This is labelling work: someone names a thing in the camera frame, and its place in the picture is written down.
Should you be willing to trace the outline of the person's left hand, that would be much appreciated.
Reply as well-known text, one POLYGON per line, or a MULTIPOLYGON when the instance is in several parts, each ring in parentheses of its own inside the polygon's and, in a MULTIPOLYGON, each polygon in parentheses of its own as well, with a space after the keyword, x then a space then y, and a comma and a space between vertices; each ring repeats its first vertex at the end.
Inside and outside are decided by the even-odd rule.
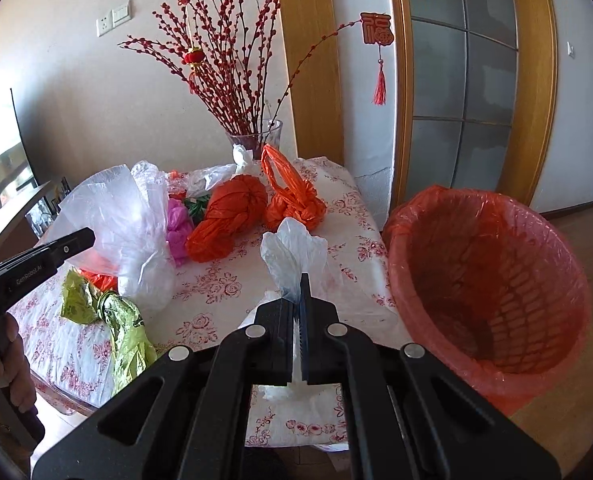
POLYGON ((30 364, 24 356, 19 325, 10 313, 5 315, 5 330, 10 344, 0 358, 0 380, 4 380, 10 388, 11 403, 21 413, 25 413, 35 405, 36 389, 31 378, 30 364))

